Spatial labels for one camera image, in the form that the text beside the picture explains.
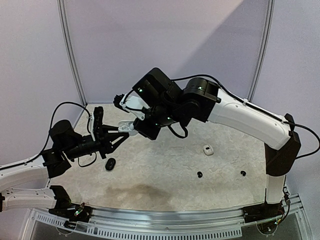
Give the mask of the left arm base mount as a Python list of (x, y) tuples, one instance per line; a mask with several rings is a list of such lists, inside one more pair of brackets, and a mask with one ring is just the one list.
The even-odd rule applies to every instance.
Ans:
[(53, 197), (56, 200), (54, 208), (48, 210), (50, 214), (68, 219), (70, 222), (89, 222), (92, 207), (85, 203), (72, 203), (66, 190), (60, 185), (52, 185), (49, 189), (53, 191)]

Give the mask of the black oval charging case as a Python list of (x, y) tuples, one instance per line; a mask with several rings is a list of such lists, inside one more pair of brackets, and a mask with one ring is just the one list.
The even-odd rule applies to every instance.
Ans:
[(105, 170), (107, 172), (111, 172), (116, 166), (116, 159), (115, 158), (109, 158), (105, 163)]

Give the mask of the small white oval case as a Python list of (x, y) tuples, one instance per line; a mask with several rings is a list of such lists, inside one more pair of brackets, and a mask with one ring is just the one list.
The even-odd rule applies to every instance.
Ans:
[(135, 130), (133, 120), (122, 120), (118, 123), (118, 132), (119, 133), (128, 133), (130, 136), (135, 136), (138, 134), (138, 131)]

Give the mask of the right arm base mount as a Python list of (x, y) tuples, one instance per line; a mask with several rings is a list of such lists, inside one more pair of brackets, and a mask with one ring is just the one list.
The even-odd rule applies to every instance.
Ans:
[(289, 214), (291, 200), (289, 198), (290, 193), (288, 192), (286, 186), (283, 188), (282, 191), (285, 204), (287, 205), (287, 211), (285, 211), (282, 201), (275, 204), (269, 204), (265, 201), (261, 204), (245, 206), (241, 209), (244, 217), (244, 222), (252, 223), (267, 220), (270, 218), (275, 218), (278, 216), (281, 216), (281, 218), (279, 220), (276, 220), (274, 224), (278, 225), (281, 221), (283, 221)]

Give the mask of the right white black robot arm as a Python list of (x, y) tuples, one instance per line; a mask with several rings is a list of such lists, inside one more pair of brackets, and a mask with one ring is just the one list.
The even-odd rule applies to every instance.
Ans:
[(133, 87), (134, 95), (123, 100), (123, 106), (136, 116), (134, 128), (154, 140), (160, 129), (180, 124), (186, 129), (192, 119), (220, 124), (254, 137), (264, 143), (267, 183), (265, 202), (259, 206), (262, 218), (278, 210), (285, 178), (301, 148), (290, 114), (271, 113), (228, 91), (217, 79), (207, 74), (185, 78), (179, 87), (155, 67)]

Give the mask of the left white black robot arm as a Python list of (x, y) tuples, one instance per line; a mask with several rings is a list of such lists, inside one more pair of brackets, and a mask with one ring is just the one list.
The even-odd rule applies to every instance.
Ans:
[(99, 153), (105, 158), (135, 132), (132, 123), (128, 121), (118, 126), (95, 123), (91, 131), (91, 134), (82, 136), (74, 131), (68, 120), (60, 120), (49, 130), (52, 148), (44, 150), (39, 156), (2, 166), (0, 210), (46, 208), (57, 210), (63, 217), (70, 217), (78, 207), (72, 204), (62, 186), (52, 185), (43, 189), (14, 187), (33, 180), (50, 180), (61, 176), (71, 168), (71, 161), (82, 156)]

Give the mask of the white earbud charging case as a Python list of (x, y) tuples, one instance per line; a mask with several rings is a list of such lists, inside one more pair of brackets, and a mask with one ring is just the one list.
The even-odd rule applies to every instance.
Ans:
[(214, 154), (214, 150), (213, 150), (212, 146), (209, 144), (204, 145), (202, 150), (206, 156), (212, 156)]

